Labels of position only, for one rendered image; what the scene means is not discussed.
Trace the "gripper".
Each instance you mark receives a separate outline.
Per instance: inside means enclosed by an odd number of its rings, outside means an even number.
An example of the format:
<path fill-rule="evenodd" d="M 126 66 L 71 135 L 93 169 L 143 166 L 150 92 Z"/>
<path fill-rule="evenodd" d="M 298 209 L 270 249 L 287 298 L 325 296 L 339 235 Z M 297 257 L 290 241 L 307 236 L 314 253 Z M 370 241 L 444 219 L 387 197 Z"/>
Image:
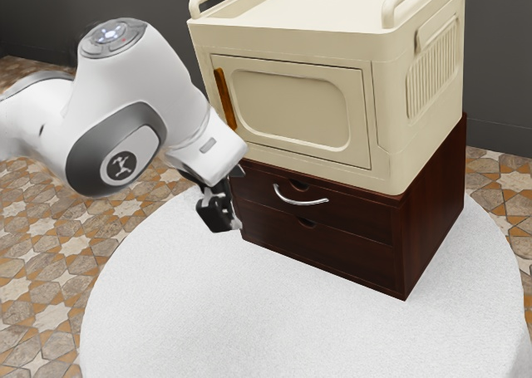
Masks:
<path fill-rule="evenodd" d="M 236 216 L 232 195 L 229 187 L 229 177 L 244 177 L 245 172 L 239 164 L 233 167 L 229 175 L 221 179 L 216 185 L 209 187 L 192 174 L 179 169 L 180 174 L 186 179 L 197 183 L 203 193 L 203 198 L 195 206 L 196 212 L 213 233 L 239 230 L 242 222 Z"/>

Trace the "dark brown drawer cabinet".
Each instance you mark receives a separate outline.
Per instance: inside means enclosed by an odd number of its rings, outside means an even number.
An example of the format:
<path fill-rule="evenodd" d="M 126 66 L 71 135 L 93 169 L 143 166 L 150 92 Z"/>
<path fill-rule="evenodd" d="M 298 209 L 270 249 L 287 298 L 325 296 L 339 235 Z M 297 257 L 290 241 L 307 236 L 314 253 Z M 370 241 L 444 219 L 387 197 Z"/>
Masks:
<path fill-rule="evenodd" d="M 406 300 L 463 209 L 465 150 L 462 118 L 399 195 L 243 160 L 230 180 L 242 237 Z"/>

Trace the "cream box with lid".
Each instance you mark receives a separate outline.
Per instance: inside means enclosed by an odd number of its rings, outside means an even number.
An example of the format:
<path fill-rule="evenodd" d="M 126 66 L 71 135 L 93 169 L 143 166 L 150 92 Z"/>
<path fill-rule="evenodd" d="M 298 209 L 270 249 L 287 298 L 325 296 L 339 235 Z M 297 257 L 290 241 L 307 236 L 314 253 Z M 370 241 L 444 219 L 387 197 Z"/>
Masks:
<path fill-rule="evenodd" d="M 247 158 L 396 195 L 462 116 L 465 0 L 190 0 Z"/>

